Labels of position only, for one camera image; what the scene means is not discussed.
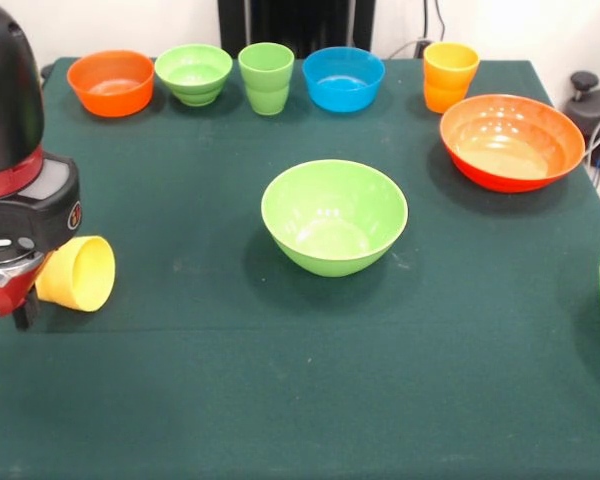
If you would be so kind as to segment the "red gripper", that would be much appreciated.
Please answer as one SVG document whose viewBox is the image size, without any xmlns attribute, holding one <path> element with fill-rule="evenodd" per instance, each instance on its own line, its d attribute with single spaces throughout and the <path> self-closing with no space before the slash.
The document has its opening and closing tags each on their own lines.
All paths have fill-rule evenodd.
<svg viewBox="0 0 600 480">
<path fill-rule="evenodd" d="M 13 314 L 18 330 L 29 330 L 40 311 L 35 282 L 50 255 L 33 252 L 0 263 L 0 316 Z"/>
</svg>

